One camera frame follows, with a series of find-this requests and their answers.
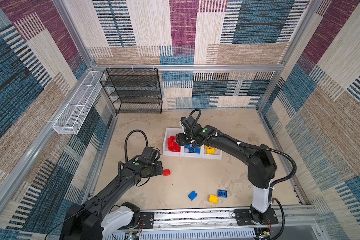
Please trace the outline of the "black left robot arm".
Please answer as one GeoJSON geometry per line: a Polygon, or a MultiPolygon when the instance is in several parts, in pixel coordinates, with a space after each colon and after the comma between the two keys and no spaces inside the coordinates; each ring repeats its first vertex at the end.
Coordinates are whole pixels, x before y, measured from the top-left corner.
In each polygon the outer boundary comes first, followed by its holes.
{"type": "Polygon", "coordinates": [[[140,227],[140,208],[125,202],[112,210],[115,203],[141,179],[162,175],[158,149],[145,147],[126,163],[118,164],[117,176],[98,194],[83,203],[74,204],[66,213],[61,240],[102,240],[120,228],[140,227]]]}

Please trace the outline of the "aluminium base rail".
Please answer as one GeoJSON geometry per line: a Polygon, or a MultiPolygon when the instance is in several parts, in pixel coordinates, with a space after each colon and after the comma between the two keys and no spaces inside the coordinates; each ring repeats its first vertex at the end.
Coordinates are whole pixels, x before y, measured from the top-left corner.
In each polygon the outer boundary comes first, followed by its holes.
{"type": "Polygon", "coordinates": [[[273,205],[270,220],[254,225],[249,208],[143,211],[144,227],[116,230],[109,240],[327,240],[313,206],[273,205]]]}

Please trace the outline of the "red lego brick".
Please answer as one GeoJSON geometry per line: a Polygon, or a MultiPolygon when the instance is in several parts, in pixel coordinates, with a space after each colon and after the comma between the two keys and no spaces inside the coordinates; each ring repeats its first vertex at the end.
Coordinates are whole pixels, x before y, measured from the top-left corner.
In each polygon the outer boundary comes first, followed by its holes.
{"type": "Polygon", "coordinates": [[[163,170],[163,176],[170,176],[171,175],[171,170],[169,169],[166,169],[166,170],[163,170]]]}
{"type": "Polygon", "coordinates": [[[181,147],[177,144],[177,143],[171,143],[169,146],[168,146],[169,150],[171,152],[180,152],[181,151],[181,147]]]}
{"type": "Polygon", "coordinates": [[[176,143],[176,137],[175,136],[170,136],[167,139],[167,145],[169,146],[171,143],[176,143]]]}

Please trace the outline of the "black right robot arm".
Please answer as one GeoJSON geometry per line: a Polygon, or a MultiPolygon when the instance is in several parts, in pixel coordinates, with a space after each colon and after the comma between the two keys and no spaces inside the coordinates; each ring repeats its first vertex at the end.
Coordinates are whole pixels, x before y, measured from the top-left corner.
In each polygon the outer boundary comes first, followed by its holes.
{"type": "Polygon", "coordinates": [[[176,142],[179,146],[205,145],[216,148],[243,162],[248,166],[247,177],[254,189],[252,212],[264,214],[268,211],[277,165],[266,145],[258,147],[245,144],[211,126],[202,129],[193,137],[191,131],[183,131],[176,135],[176,142]]]}

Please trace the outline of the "white three-compartment bin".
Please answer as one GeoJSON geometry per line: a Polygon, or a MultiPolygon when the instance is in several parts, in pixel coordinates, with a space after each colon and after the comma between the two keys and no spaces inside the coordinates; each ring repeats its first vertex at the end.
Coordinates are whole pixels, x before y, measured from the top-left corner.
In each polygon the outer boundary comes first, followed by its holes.
{"type": "Polygon", "coordinates": [[[189,153],[189,148],[192,147],[192,145],[181,146],[181,151],[179,153],[169,151],[168,145],[167,145],[167,139],[170,136],[175,136],[176,137],[176,135],[179,134],[179,133],[183,133],[183,130],[182,129],[177,129],[177,128],[166,128],[165,138],[164,138],[164,142],[163,142],[163,154],[165,156],[198,158],[198,159],[211,159],[211,160],[221,160],[222,159],[223,152],[221,150],[216,149],[214,155],[208,155],[206,153],[206,149],[208,149],[208,148],[205,147],[205,146],[195,148],[195,149],[200,149],[201,150],[200,154],[189,153]]]}

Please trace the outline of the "yellow lego brick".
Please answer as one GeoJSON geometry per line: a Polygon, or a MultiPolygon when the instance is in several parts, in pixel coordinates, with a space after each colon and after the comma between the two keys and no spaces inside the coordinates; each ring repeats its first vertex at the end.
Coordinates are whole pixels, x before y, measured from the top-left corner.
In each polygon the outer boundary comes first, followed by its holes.
{"type": "Polygon", "coordinates": [[[215,151],[216,151],[215,148],[206,149],[206,153],[207,153],[208,155],[214,155],[214,154],[215,154],[215,151]]]}
{"type": "Polygon", "coordinates": [[[209,202],[213,203],[213,204],[218,204],[219,198],[217,196],[215,196],[215,195],[210,195],[209,196],[209,202]]]}

